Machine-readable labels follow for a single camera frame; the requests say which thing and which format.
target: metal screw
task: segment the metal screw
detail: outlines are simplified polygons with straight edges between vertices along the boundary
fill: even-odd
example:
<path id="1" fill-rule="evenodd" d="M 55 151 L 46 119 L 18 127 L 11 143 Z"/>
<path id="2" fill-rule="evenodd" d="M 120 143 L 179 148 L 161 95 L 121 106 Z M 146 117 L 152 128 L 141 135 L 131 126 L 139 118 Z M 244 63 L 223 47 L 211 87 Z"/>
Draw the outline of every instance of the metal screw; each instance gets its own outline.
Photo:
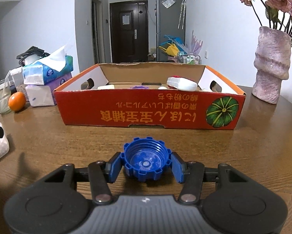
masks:
<path id="1" fill-rule="evenodd" d="M 184 201 L 184 202 L 193 202 L 193 201 L 196 200 L 196 196 L 194 196 L 191 193 L 183 194 L 181 196 L 181 200 Z"/>
<path id="2" fill-rule="evenodd" d="M 95 200 L 97 200 L 98 202 L 108 202 L 111 200 L 111 196 L 109 194 L 99 194 L 95 197 Z"/>

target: orange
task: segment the orange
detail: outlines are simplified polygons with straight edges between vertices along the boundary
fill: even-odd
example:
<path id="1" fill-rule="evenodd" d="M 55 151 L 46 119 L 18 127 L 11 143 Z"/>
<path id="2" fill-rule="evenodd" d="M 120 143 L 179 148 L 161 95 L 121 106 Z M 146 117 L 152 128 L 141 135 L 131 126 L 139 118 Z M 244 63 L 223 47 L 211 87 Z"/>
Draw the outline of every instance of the orange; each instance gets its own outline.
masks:
<path id="1" fill-rule="evenodd" d="M 14 112 L 20 111 L 25 106 L 25 104 L 26 97 L 22 92 L 14 93 L 8 100 L 8 106 Z"/>

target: doorway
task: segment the doorway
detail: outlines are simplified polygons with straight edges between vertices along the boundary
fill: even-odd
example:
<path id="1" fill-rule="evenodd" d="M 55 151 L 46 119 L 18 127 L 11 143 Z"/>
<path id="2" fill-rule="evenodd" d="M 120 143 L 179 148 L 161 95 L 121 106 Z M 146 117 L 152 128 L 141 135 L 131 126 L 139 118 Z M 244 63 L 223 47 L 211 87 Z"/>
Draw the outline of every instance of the doorway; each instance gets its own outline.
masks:
<path id="1" fill-rule="evenodd" d="M 100 0 L 91 0 L 94 64 L 105 62 L 103 41 L 103 9 Z"/>
<path id="2" fill-rule="evenodd" d="M 148 60 L 148 1 L 110 4 L 111 52 L 114 63 Z"/>

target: green leaf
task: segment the green leaf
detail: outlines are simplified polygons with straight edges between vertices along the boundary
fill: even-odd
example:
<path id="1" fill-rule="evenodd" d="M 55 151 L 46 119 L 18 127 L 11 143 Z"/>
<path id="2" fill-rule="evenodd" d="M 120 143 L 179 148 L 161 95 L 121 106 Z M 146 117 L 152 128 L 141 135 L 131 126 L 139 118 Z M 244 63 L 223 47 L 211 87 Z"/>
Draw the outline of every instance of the green leaf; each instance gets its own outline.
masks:
<path id="1" fill-rule="evenodd" d="M 279 20 L 279 18 L 273 18 L 273 22 L 274 23 L 280 23 L 281 24 L 281 21 Z"/>
<path id="2" fill-rule="evenodd" d="M 271 19 L 271 18 L 268 16 L 268 10 L 267 10 L 267 9 L 265 9 L 265 15 L 266 15 L 266 18 L 267 18 L 267 19 Z"/>
<path id="3" fill-rule="evenodd" d="M 268 12 L 270 12 L 270 18 L 273 22 L 278 22 L 280 23 L 279 19 L 278 19 L 278 9 L 275 9 L 275 8 L 271 8 L 270 6 L 267 6 L 268 10 L 265 10 L 265 15 L 266 15 L 266 18 L 268 18 Z"/>
<path id="4" fill-rule="evenodd" d="M 274 19 L 274 18 L 278 18 L 278 9 L 275 9 L 275 8 L 271 8 L 270 9 L 270 14 L 271 14 L 271 17 Z"/>

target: blue bottle cap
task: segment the blue bottle cap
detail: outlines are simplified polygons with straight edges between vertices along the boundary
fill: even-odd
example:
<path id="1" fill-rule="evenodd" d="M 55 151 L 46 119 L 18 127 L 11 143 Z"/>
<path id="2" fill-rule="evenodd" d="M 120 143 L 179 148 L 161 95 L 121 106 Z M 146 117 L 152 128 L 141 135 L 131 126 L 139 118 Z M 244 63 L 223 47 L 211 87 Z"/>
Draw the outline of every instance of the blue bottle cap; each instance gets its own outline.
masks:
<path id="1" fill-rule="evenodd" d="M 156 141 L 152 137 L 136 137 L 124 145 L 124 150 L 121 159 L 127 175 L 141 182 L 160 179 L 171 165 L 171 150 L 164 146 L 163 141 Z"/>

